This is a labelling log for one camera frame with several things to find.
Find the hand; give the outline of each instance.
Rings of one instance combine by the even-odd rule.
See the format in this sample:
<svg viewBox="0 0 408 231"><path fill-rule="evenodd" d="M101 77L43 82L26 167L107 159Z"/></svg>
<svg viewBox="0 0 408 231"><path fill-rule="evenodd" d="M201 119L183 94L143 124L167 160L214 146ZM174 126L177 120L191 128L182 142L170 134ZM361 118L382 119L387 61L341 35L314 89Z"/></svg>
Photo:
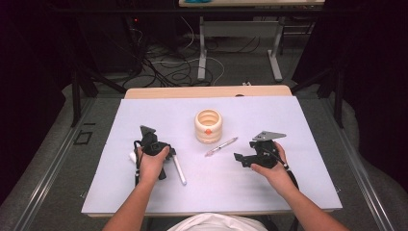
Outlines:
<svg viewBox="0 0 408 231"><path fill-rule="evenodd" d="M139 161L141 160L139 183L146 182L154 185L160 175L160 172L162 171L163 161L165 160L169 150L169 146L166 146L156 156L149 156L145 153L143 154L141 147L138 147Z"/></svg>
<svg viewBox="0 0 408 231"><path fill-rule="evenodd" d="M284 163L286 161L285 150L279 143L275 143L276 148L279 151L279 156ZM292 190L297 190L296 186L293 184L291 177L289 177L286 170L283 168L282 164L278 164L273 168L261 167L257 164L252 164L251 168L258 172L259 174L265 176L268 182L276 189L280 195L284 195Z"/></svg>

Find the desk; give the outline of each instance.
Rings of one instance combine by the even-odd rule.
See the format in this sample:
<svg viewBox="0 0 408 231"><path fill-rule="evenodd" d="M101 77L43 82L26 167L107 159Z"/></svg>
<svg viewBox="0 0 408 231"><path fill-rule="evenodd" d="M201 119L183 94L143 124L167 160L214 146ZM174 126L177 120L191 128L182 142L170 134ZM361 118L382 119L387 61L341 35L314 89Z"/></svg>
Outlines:
<svg viewBox="0 0 408 231"><path fill-rule="evenodd" d="M213 145L200 143L193 131L195 114L206 108L218 110L224 118L222 138ZM147 216L289 213L289 205L264 177L234 159L234 152L255 154L248 143L262 130L287 134L279 142L303 193L326 211L342 208L290 90L284 86L239 86L129 90L117 111L82 213L111 216L134 188L135 165L129 153L133 141L141 139L140 125L156 129L159 141L176 149L188 182L183 186L174 163L165 162L167 179L156 183ZM238 141L204 157L213 146L236 136Z"/></svg>
<svg viewBox="0 0 408 231"><path fill-rule="evenodd" d="M180 7L211 8L211 7L284 7L323 5L324 0L213 0L209 3L186 3L179 0ZM279 21L204 21L200 16L200 58L198 66L198 80L205 79L207 50L205 37L265 37L274 38L272 49L268 50L268 58L275 81L283 81L276 54L282 37L285 17Z"/></svg>

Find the pen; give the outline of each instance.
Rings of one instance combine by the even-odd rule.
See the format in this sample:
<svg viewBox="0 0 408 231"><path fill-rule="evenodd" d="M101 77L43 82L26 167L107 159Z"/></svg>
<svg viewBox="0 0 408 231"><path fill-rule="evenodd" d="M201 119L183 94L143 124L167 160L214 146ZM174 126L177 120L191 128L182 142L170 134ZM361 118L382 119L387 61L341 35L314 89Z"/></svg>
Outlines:
<svg viewBox="0 0 408 231"><path fill-rule="evenodd" d="M178 159L177 159L176 155L173 155L173 161L174 161L174 164L176 165L177 171L179 173L181 183L183 185L187 185L186 177L184 177L183 171L180 168L180 164L178 163Z"/></svg>
<svg viewBox="0 0 408 231"><path fill-rule="evenodd" d="M214 149L208 151L208 152L205 154L205 156L206 156L206 157L212 156L215 152L221 150L222 147L227 146L227 145L229 145L229 144L235 142L237 139L238 139L238 137L235 137L235 138L233 138L233 139L231 139L231 140L229 140L229 141L227 141L227 142L221 144L220 146L218 146L218 147L216 147L216 148L214 148Z"/></svg>

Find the dark curtain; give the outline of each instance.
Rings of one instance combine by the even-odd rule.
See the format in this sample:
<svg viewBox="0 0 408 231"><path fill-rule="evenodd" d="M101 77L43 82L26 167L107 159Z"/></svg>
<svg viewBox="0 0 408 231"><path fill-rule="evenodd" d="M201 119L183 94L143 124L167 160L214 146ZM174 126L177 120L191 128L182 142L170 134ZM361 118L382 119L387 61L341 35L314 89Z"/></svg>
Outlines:
<svg viewBox="0 0 408 231"><path fill-rule="evenodd" d="M58 116L70 79L39 1L2 1L0 20L2 203Z"/></svg>
<svg viewBox="0 0 408 231"><path fill-rule="evenodd" d="M359 151L407 191L407 6L403 1L327 0L325 8L349 6L364 8L356 16L318 20L293 79L304 83L346 51L344 100L358 120ZM358 28L361 15L369 23Z"/></svg>

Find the stacked rings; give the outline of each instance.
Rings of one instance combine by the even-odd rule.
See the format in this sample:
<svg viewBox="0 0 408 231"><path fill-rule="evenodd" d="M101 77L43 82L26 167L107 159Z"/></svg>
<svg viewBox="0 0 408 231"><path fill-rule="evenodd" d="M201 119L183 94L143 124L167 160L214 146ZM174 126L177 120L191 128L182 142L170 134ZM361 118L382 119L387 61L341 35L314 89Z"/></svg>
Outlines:
<svg viewBox="0 0 408 231"><path fill-rule="evenodd" d="M199 112L194 120L195 136L200 142L213 143L222 136L222 117L211 109Z"/></svg>

